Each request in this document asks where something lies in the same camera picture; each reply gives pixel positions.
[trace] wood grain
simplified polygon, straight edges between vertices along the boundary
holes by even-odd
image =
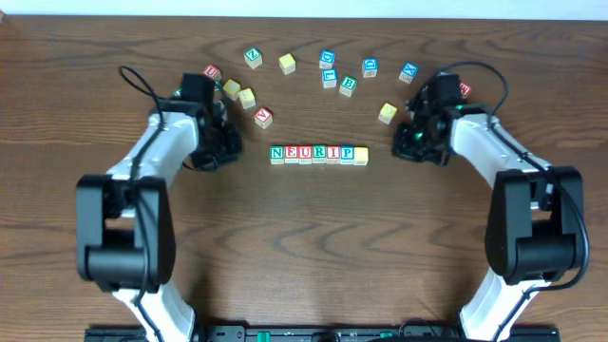
[[[135,324],[75,268],[76,181],[103,173],[140,137],[148,98],[124,84],[135,67],[160,94],[209,63],[250,86],[275,122],[235,113],[246,153],[216,174],[184,171],[171,188],[179,244],[174,273],[208,316],[273,324],[449,320],[487,269],[490,190],[464,160],[447,168],[390,156],[404,100],[438,66],[466,59],[500,69],[511,95],[499,113],[521,143],[584,177],[592,246],[575,289],[540,295],[520,322],[556,324],[563,341],[606,341],[608,328],[608,25],[451,20],[14,17],[0,26],[0,341],[82,340],[92,324]],[[251,70],[243,52],[258,47]],[[324,90],[322,48],[352,98]],[[294,74],[278,57],[291,52]],[[373,56],[379,74],[363,79]],[[412,85],[397,80],[406,61]],[[500,85],[463,68],[472,100]],[[391,126],[377,113],[400,113]],[[367,167],[272,167],[277,143],[370,147]]]

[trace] black cable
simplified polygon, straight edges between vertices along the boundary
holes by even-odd
[[[496,137],[503,142],[507,147],[509,147],[520,159],[522,159],[523,161],[529,163],[530,165],[532,165],[534,168],[536,168],[539,173],[541,173],[541,175],[551,184],[553,184],[553,186],[557,189],[557,191],[563,195],[563,197],[566,200],[566,203],[568,204],[568,206],[570,207],[570,209],[573,211],[573,213],[575,214],[576,218],[577,218],[577,223],[579,225],[579,229],[580,229],[580,234],[581,234],[581,238],[582,238],[582,246],[583,246],[583,255],[582,255],[582,263],[579,267],[579,270],[577,271],[576,275],[570,279],[569,281],[559,284],[559,285],[551,285],[551,286],[547,286],[547,287],[532,287],[529,288],[528,290],[524,291],[522,293],[522,297],[520,298],[520,300],[517,302],[517,304],[515,305],[515,307],[513,307],[513,310],[511,310],[511,312],[509,313],[509,315],[506,317],[506,319],[503,321],[502,324],[499,325],[498,330],[496,331],[496,333],[494,334],[494,337],[492,338],[493,341],[498,341],[501,333],[503,332],[504,328],[510,323],[510,321],[513,319],[513,317],[515,317],[515,314],[517,314],[517,311],[520,310],[520,308],[522,307],[523,303],[530,299],[530,295],[535,293],[535,292],[544,292],[544,291],[557,291],[557,290],[564,290],[564,289],[569,289],[573,286],[575,286],[576,284],[578,284],[580,282],[580,280],[584,277],[585,273],[587,272],[587,268],[589,267],[589,237],[587,235],[587,227],[585,225],[585,221],[584,221],[584,217],[582,216],[582,213],[580,212],[580,209],[578,208],[578,206],[576,205],[576,203],[574,202],[574,200],[572,199],[572,196],[570,196],[570,194],[568,193],[568,191],[559,183],[559,181],[553,176],[553,174],[551,172],[548,172],[547,170],[544,169],[544,167],[542,167],[541,165],[539,165],[537,162],[535,162],[534,160],[532,160],[530,158],[530,153],[529,152],[522,152],[520,151],[519,148],[517,148],[513,143],[511,143],[507,138],[505,138],[500,132],[498,132],[496,130],[496,123],[492,122],[492,117],[496,114],[496,111],[501,107],[501,105],[503,105],[504,101],[506,100],[506,97],[509,95],[509,86],[508,86],[508,82],[506,81],[505,77],[502,75],[502,73],[496,69],[494,66],[491,66],[487,63],[484,62],[478,62],[478,61],[466,61],[466,62],[458,62],[458,63],[454,63],[451,64],[449,66],[445,66],[439,69],[439,72],[441,71],[448,71],[452,68],[455,67],[461,67],[461,66],[478,66],[478,67],[484,67],[490,71],[492,71],[503,83],[503,97],[501,98],[501,100],[496,104],[496,106],[494,107],[494,109],[492,109],[490,111],[490,113],[487,115],[487,126],[490,129],[490,131],[492,131],[492,133],[494,133],[494,135],[496,135]],[[428,81],[426,81],[423,86],[421,87],[421,89],[418,90],[418,92],[415,95],[415,99],[417,99],[420,96],[420,93],[423,91],[424,87],[428,85],[428,83],[434,79],[435,75],[433,75],[431,78],[428,79]]]
[[[433,329],[433,326],[430,325],[430,323],[423,319],[423,318],[417,318],[417,317],[413,317],[410,318],[408,320],[406,320],[405,322],[403,322],[403,324],[401,325],[401,327],[399,327],[399,336],[403,336],[404,335],[404,329],[406,328],[406,326],[411,325],[411,323],[413,322],[421,322],[424,323],[426,326],[428,326],[428,328],[430,329],[430,331],[433,333],[433,336],[439,336],[437,334],[437,332]]]
[[[138,80],[140,80],[140,82],[143,84],[143,86],[145,86],[147,91],[143,90],[138,85],[135,85],[133,82],[131,82],[131,80],[129,80],[129,78],[126,77],[126,75],[124,75],[124,70],[129,71]],[[150,147],[150,145],[152,145],[152,143],[158,138],[158,136],[162,133],[162,130],[164,129],[166,122],[164,120],[164,115],[163,115],[162,109],[161,109],[160,99],[162,99],[162,98],[159,97],[156,94],[156,92],[154,92],[152,85],[150,85],[139,72],[137,72],[134,68],[132,68],[130,66],[120,66],[119,74],[130,86],[133,86],[135,89],[139,90],[141,93],[143,93],[145,95],[150,96],[152,98],[152,100],[154,100],[154,105],[156,106],[157,112],[159,114],[159,119],[160,119],[157,129],[154,131],[154,133],[152,133],[152,136],[150,136],[150,138],[143,144],[142,148],[140,148],[138,153],[133,158],[133,161],[131,163],[131,170],[129,173],[129,181],[130,181],[132,203],[133,203],[133,207],[135,210],[135,217],[138,220],[138,224],[136,224],[136,226],[140,227],[140,234],[142,235],[142,248],[143,248],[142,286],[140,287],[140,291],[138,292],[137,296],[133,300],[133,305],[139,310],[140,314],[142,315],[143,320],[152,328],[152,330],[154,331],[154,334],[157,337],[157,340],[159,342],[163,342],[164,340],[162,339],[160,330],[158,329],[158,327],[156,327],[154,322],[152,322],[152,320],[150,319],[150,317],[148,316],[147,312],[145,311],[145,309],[143,308],[143,305],[142,305],[142,298],[145,295],[148,278],[150,277],[150,269],[149,269],[150,268],[150,248],[149,248],[148,237],[147,237],[147,234],[145,231],[144,222],[143,222],[142,215],[140,212],[140,204],[139,204],[140,195],[137,192],[137,189],[135,187],[135,180],[139,176],[138,174],[139,174],[139,170],[140,170],[140,163],[142,162],[145,152]]]

